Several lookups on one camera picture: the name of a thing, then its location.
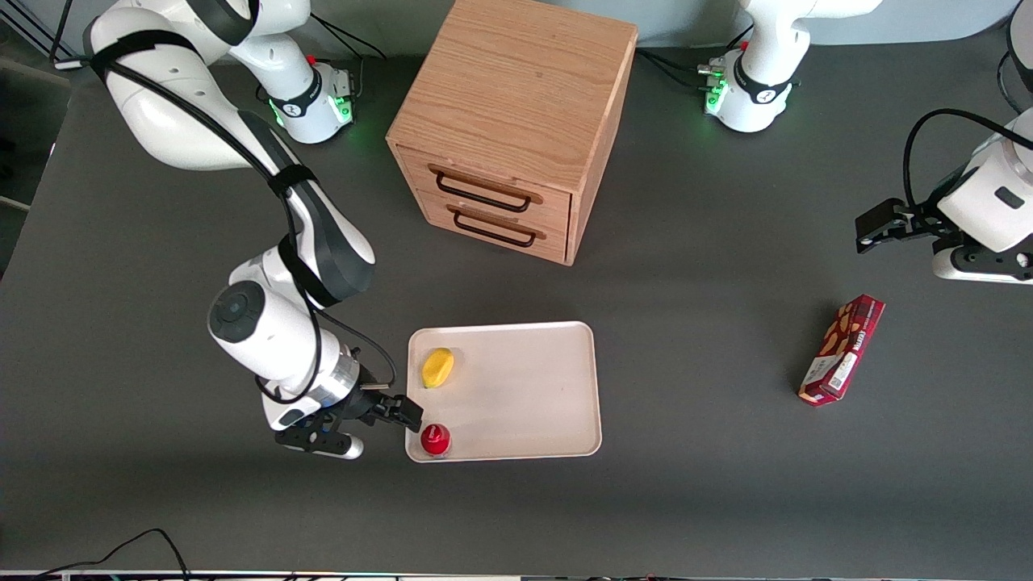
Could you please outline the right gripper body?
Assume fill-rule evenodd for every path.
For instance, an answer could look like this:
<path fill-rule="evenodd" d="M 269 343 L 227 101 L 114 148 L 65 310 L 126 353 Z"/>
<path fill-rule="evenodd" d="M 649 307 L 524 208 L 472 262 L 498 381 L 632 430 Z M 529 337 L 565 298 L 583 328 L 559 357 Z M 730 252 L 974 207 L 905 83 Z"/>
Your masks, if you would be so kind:
<path fill-rule="evenodd" d="M 338 393 L 324 387 L 313 387 L 291 404 L 274 402 L 265 397 L 265 417 L 269 426 L 277 433 L 288 428 L 320 427 L 328 431 L 328 426 L 336 420 L 354 419 L 362 412 L 368 412 L 375 403 L 373 395 L 379 395 L 379 392 L 355 387 L 346 397 L 338 398 Z"/>

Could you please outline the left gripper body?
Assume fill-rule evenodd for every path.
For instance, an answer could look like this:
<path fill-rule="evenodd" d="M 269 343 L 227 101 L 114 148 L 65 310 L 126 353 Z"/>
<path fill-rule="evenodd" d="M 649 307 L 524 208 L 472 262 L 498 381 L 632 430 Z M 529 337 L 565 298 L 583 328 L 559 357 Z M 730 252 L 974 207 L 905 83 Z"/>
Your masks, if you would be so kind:
<path fill-rule="evenodd" d="M 939 209 L 937 201 L 908 202 L 906 241 L 930 236 L 934 253 L 966 244 L 966 235 Z"/>

